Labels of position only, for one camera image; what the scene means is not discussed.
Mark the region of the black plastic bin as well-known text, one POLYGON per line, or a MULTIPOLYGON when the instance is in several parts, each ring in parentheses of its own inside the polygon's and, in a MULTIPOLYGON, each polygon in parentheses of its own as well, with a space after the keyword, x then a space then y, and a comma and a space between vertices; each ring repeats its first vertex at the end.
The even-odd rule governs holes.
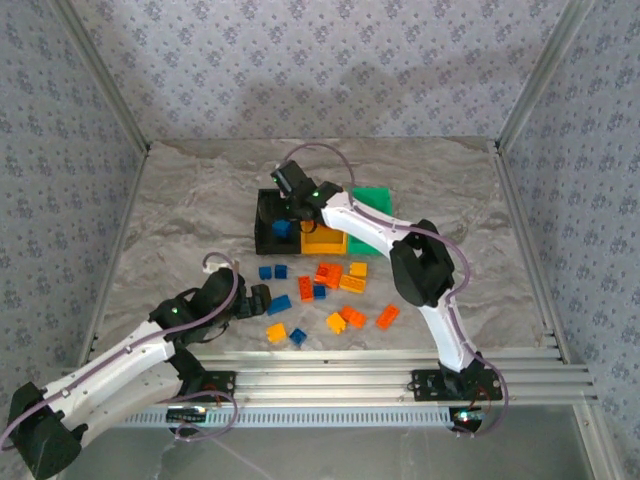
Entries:
POLYGON ((290 221, 291 235, 287 239, 276 238, 271 231, 272 203, 283 199, 278 189, 260 189, 256 201, 254 244, 257 255, 297 255, 301 253, 299 221, 290 221))

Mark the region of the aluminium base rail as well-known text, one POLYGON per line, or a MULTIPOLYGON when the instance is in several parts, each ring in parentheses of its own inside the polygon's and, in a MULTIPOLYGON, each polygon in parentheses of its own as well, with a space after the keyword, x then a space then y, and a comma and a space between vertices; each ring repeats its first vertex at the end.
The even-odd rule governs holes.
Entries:
MULTIPOLYGON (((213 354, 198 349, 194 354, 207 369, 235 372, 236 399, 260 407, 410 405, 411 372, 437 365, 434 353, 419 350, 213 354)), ((556 348, 513 348, 484 355, 503 373, 513 406, 598 400, 588 368, 563 362, 556 348)))

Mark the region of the yellow plastic bin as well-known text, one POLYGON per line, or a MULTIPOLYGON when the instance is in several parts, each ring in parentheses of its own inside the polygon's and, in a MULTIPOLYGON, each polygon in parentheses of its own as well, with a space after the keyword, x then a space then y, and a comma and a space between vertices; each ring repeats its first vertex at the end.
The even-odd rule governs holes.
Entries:
POLYGON ((345 255, 347 234, 322 225, 310 235, 300 233, 301 253, 304 255, 345 255))

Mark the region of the aluminium upright post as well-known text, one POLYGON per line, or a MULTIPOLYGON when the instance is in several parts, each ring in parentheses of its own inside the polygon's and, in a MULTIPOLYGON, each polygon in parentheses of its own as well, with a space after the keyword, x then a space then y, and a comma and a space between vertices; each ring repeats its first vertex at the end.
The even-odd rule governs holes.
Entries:
POLYGON ((524 88, 496 139, 500 154, 508 152, 524 129, 596 0, 567 0, 524 88))
POLYGON ((137 151, 146 154, 149 143, 71 0, 47 0, 47 2, 65 29, 126 137, 137 151))

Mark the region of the green plastic bin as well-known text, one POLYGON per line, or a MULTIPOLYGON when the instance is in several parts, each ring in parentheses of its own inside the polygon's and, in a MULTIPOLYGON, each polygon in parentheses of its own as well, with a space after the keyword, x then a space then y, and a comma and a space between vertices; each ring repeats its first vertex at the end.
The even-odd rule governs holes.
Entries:
MULTIPOLYGON (((386 187, 355 187, 354 199, 388 216, 393 214, 391 192, 386 187)), ((380 252, 362 240, 349 235, 347 253, 350 255, 380 255, 380 252)))

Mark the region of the aluminium table side rail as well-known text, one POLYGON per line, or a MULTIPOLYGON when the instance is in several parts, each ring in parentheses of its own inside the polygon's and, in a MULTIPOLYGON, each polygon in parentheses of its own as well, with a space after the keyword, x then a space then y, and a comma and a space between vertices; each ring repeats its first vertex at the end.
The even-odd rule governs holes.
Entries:
POLYGON ((90 317, 90 322, 87 327, 86 333, 83 337, 83 343, 81 346, 80 353, 77 357, 77 361, 76 361, 77 367, 82 367, 88 362, 92 352, 94 339, 96 335, 99 333, 99 329, 104 319, 105 309, 108 303, 111 287, 113 285, 113 282, 117 273, 120 255, 122 253, 123 246, 125 243, 126 233, 128 230, 131 214, 134 208, 136 196, 140 187, 146 160, 149 156, 149 150, 150 150, 150 146, 146 145, 139 157, 139 163, 133 177, 133 182, 129 190, 129 195, 127 197, 127 201, 124 207, 124 212, 121 217, 119 228, 115 237, 115 243, 109 255, 106 273, 103 277, 100 288, 97 291, 96 299, 94 302, 94 308, 92 310, 91 317, 90 317))
POLYGON ((515 236, 541 321, 545 328, 554 334, 560 359, 565 364, 570 364, 573 362, 571 351, 564 335, 561 318, 551 294, 515 178, 500 148, 494 142, 490 142, 489 147, 494 154, 496 171, 511 215, 515 236))

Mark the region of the small controller circuit board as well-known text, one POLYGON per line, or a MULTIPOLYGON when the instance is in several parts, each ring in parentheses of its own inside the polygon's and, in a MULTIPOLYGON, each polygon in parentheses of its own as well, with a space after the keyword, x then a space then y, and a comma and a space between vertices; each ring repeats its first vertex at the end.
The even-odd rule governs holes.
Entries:
POLYGON ((169 406, 166 411, 167 423, 204 423, 207 419, 207 408, 203 406, 169 406))
POLYGON ((486 413, 480 407, 452 407, 449 413, 453 422, 451 430, 466 435, 475 435, 486 418, 486 413))

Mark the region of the grey frame leg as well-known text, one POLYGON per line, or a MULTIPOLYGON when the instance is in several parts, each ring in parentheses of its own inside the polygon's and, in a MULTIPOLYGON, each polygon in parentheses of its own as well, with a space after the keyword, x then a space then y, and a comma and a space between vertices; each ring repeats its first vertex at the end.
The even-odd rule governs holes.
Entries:
POLYGON ((595 405, 573 406, 595 480, 626 480, 613 437, 608 429, 602 409, 595 405))

